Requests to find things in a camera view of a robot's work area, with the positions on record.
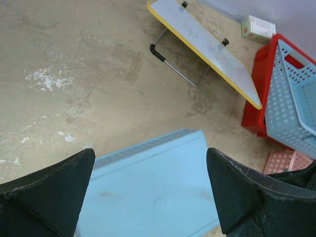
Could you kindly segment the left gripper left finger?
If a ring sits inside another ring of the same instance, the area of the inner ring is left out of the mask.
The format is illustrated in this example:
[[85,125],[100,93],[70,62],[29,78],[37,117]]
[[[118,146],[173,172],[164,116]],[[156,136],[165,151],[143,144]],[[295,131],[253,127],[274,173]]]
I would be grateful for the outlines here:
[[73,156],[0,186],[2,237],[72,237],[89,184],[95,152]]

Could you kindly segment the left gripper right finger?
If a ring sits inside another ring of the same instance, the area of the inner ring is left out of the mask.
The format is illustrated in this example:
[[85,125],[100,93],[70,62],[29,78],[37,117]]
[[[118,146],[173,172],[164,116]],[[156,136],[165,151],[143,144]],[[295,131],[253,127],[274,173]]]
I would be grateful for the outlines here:
[[228,237],[314,237],[316,190],[245,166],[216,148],[207,171],[222,233]]

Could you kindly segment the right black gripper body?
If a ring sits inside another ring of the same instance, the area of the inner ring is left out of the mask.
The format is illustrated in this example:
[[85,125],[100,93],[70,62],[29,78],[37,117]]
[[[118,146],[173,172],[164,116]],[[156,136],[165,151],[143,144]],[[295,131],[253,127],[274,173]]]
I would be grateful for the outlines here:
[[300,188],[315,190],[316,162],[313,161],[307,168],[301,170],[269,174],[268,176]]

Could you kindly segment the large pink basket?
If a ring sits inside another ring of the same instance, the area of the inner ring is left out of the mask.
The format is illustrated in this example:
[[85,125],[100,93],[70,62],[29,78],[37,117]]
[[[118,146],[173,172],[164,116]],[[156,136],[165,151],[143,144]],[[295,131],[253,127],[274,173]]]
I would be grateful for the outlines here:
[[264,174],[282,173],[307,168],[314,160],[297,151],[270,153]]

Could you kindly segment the small blue perforated basket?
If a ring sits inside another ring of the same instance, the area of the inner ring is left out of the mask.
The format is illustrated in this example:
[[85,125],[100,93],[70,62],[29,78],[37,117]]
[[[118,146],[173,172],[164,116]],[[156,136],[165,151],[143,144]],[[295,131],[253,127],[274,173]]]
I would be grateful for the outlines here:
[[316,158],[316,64],[278,39],[265,111],[267,135]]

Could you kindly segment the large blue basket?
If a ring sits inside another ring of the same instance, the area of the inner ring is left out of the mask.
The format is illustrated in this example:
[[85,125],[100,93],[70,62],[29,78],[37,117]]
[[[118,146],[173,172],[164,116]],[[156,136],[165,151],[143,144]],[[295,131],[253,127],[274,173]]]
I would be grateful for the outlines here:
[[97,158],[78,237],[200,237],[219,225],[200,130],[181,129]]

